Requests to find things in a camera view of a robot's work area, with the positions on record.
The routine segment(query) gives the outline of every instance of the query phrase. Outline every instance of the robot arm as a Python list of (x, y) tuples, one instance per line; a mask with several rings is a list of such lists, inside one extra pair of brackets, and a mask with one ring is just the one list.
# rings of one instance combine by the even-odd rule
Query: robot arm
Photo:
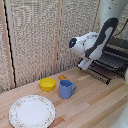
[(93, 60), (101, 57), (103, 48), (113, 35), (127, 3), (128, 0), (101, 0), (100, 33), (89, 32), (84, 36), (71, 39), (69, 48), (83, 58), (78, 67), (86, 70)]

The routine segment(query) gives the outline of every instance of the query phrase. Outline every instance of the mug handle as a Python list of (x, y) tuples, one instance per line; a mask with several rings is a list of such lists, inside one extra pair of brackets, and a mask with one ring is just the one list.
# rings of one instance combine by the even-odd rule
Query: mug handle
[(75, 88), (72, 90), (72, 92), (71, 92), (71, 95), (72, 95), (72, 94), (75, 92), (75, 90), (76, 90), (77, 87), (76, 87), (76, 85), (75, 85), (73, 82), (71, 82), (71, 83), (72, 83), (72, 86), (75, 87)]

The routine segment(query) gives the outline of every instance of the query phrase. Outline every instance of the dish rack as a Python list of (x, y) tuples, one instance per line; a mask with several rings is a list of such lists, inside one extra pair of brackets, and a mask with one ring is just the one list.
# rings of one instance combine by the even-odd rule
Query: dish rack
[(92, 62), (85, 72), (109, 84), (111, 80), (124, 77), (128, 66), (128, 41), (111, 38), (99, 60)]

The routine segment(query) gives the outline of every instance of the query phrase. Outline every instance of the wooden table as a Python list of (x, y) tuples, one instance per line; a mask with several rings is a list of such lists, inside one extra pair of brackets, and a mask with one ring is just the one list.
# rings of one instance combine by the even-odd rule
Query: wooden table
[[(65, 75), (77, 85), (69, 99), (61, 99), (59, 75)], [(123, 78), (109, 85), (77, 68), (51, 76), (57, 82), (51, 92), (44, 92), (39, 81), (13, 89), (0, 95), (0, 128), (13, 128), (9, 122), (9, 109), (21, 97), (40, 95), (52, 101), (56, 118), (49, 128), (109, 128), (121, 114), (128, 101), (128, 85)]]

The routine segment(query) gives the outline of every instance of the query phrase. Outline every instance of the white plate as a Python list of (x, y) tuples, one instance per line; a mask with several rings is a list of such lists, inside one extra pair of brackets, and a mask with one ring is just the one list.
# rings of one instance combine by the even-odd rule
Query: white plate
[(54, 119), (54, 105), (38, 95), (17, 100), (9, 111), (9, 120), (15, 128), (47, 128)]

